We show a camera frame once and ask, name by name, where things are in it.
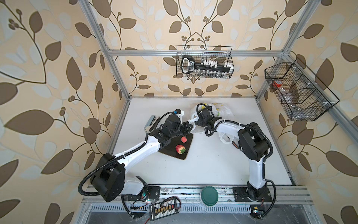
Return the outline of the red fake strawberry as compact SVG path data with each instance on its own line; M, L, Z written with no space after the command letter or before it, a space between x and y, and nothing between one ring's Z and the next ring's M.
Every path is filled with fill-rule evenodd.
M177 145L175 149L179 155L186 153L186 148L183 145Z

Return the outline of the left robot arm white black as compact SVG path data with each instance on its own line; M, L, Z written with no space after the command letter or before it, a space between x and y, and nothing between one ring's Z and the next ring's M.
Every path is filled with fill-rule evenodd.
M146 157L160 151L174 139L190 134L193 126L183 121L184 111L176 109L159 118L152 131L145 135L145 140L122 153L104 154L97 167L79 183L78 193L82 196L101 196L111 202L118 196L141 196L146 192L147 183L140 177L127 178L128 171Z

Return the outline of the white plastic bag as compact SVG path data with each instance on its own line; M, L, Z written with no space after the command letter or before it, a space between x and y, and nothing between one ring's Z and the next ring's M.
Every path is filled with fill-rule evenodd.
M204 134L207 137L215 133L219 135L222 143L230 144L234 140L239 140L238 132L240 125L236 125L227 119L216 116L214 105L199 103L194 109L191 119L188 121L193 126L191 133Z

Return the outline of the small red fake fruit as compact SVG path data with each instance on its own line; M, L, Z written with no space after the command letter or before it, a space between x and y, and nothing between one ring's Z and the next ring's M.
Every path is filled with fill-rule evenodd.
M187 142L187 138L185 136L181 137L181 142L182 143L186 143Z

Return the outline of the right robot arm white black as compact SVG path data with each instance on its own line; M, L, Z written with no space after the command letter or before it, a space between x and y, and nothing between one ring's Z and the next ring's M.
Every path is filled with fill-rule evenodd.
M268 192L265 177L266 160L273 154L273 146L257 123L242 124L216 117L209 106L200 103L196 106L197 126L204 128L207 137L216 132L238 139L235 145L249 160L249 180L247 195L251 201L258 201Z

